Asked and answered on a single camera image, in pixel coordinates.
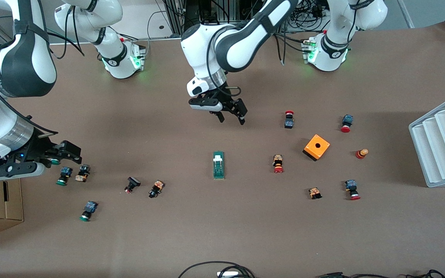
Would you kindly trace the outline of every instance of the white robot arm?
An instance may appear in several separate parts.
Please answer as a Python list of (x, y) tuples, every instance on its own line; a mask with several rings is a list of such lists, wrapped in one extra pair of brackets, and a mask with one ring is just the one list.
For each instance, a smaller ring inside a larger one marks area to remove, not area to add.
[(238, 72), (252, 62), (262, 44), (274, 34), (301, 0), (268, 0), (242, 29), (231, 24), (195, 25), (182, 36), (182, 49), (195, 72), (187, 84), (192, 109), (209, 111), (224, 121), (228, 111), (245, 123), (247, 109), (230, 94), (224, 71)]
[(387, 16), (383, 0), (327, 0), (331, 23), (325, 34), (309, 38), (303, 45), (305, 60), (323, 71), (334, 71), (346, 59), (355, 27), (369, 30), (378, 27)]
[(91, 42), (102, 56), (106, 70), (115, 78), (128, 78), (143, 70), (145, 52), (131, 42), (122, 42), (110, 27), (121, 20), (123, 10), (118, 0), (63, 0), (54, 18), (66, 30), (67, 37), (78, 36)]
[[(192, 109), (209, 111), (224, 121), (221, 111), (236, 115), (245, 123), (247, 109), (239, 98), (233, 100), (226, 84), (228, 72), (244, 70), (252, 62), (260, 46), (272, 36), (301, 0), (267, 0), (262, 9), (242, 29), (231, 24), (195, 25), (182, 36), (182, 49), (195, 77), (187, 84)], [(306, 51), (309, 62), (325, 71), (337, 69), (346, 54), (357, 25), (372, 29), (380, 25), (387, 7), (383, 0), (328, 0), (331, 28), (327, 35), (310, 39)]]
[(56, 69), (40, 1), (0, 0), (0, 7), (14, 18), (14, 40), (0, 44), (0, 180), (40, 175), (52, 160), (81, 163), (80, 148), (67, 141), (53, 144), (50, 134), (7, 104), (8, 97), (46, 95)]

